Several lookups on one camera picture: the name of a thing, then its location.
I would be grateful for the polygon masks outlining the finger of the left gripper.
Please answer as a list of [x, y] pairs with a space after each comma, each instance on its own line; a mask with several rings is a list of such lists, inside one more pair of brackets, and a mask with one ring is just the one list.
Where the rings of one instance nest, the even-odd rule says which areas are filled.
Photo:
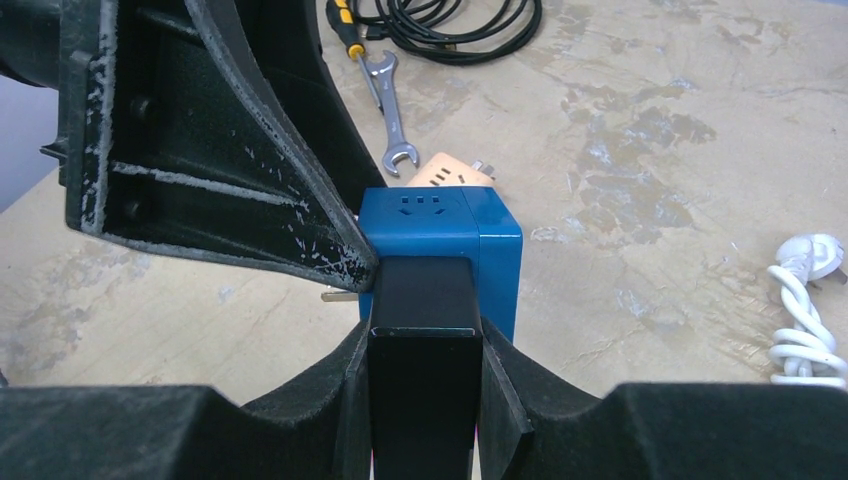
[[362, 292], [377, 255], [238, 1], [60, 1], [64, 220], [137, 251]]
[[236, 7], [257, 64], [284, 112], [344, 204], [359, 213], [365, 191], [386, 182], [323, 59], [318, 3], [245, 0]]

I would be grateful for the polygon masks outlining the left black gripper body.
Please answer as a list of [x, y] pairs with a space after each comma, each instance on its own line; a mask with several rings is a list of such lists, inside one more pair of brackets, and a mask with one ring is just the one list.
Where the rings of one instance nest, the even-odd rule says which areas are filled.
[[61, 2], [1, 0], [1, 75], [58, 89]]

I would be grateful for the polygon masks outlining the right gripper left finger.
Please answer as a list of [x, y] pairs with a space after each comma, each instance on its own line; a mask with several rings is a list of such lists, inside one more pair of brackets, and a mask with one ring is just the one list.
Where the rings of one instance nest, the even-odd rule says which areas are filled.
[[205, 385], [9, 387], [5, 479], [367, 477], [366, 413], [351, 403], [366, 330], [238, 406]]

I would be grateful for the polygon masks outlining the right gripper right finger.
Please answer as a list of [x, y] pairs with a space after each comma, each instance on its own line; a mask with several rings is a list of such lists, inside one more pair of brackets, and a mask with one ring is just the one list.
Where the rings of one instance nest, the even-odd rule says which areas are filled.
[[483, 325], [486, 479], [843, 479], [847, 396], [830, 387], [624, 383], [602, 398]]

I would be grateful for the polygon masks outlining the black power brick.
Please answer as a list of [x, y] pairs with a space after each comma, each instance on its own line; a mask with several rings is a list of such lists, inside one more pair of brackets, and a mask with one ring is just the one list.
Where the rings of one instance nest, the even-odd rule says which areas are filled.
[[469, 260], [382, 260], [367, 346], [375, 478], [470, 478], [482, 353]]

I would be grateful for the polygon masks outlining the beige dragon cube socket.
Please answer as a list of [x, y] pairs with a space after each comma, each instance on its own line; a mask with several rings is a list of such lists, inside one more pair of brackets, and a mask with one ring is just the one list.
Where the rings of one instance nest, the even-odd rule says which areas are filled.
[[482, 161], [467, 163], [447, 153], [434, 155], [406, 184], [407, 187], [494, 187], [494, 168]]

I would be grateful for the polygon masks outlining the blue wall socket box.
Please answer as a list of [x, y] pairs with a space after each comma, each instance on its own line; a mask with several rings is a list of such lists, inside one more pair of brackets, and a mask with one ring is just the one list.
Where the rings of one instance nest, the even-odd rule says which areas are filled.
[[494, 188], [369, 188], [358, 224], [380, 259], [468, 259], [482, 315], [514, 339], [523, 233]]

